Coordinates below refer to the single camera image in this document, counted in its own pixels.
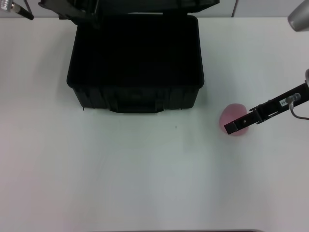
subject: pink object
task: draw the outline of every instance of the pink object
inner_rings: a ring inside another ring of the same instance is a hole
[[[242,117],[247,114],[247,109],[242,104],[230,104],[222,112],[219,120],[221,130],[227,134],[224,125],[234,121],[235,119]],[[239,130],[231,135],[241,136],[248,131],[249,127]]]

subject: label on robot arm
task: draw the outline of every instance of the label on robot arm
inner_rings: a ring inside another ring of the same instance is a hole
[[[285,106],[285,105],[287,105],[288,103],[286,103],[285,99],[283,99],[283,100],[280,101],[280,104],[281,104],[281,106]]]

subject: white tabletop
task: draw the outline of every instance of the white tabletop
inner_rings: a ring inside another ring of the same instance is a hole
[[[199,26],[194,108],[124,115],[83,111],[67,86],[72,22],[0,20],[0,231],[309,231],[309,123],[285,112],[243,137],[218,126],[228,104],[304,83],[309,32],[284,18]]]

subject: case lid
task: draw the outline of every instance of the case lid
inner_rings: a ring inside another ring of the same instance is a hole
[[[134,12],[183,14],[200,12],[220,0],[41,0],[39,5],[75,24],[99,23],[107,15]]]

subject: open black case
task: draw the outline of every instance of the open black case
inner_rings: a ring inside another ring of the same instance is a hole
[[[157,113],[193,107],[204,74],[198,21],[187,13],[218,3],[42,0],[39,4],[78,25],[67,83],[82,107]]]

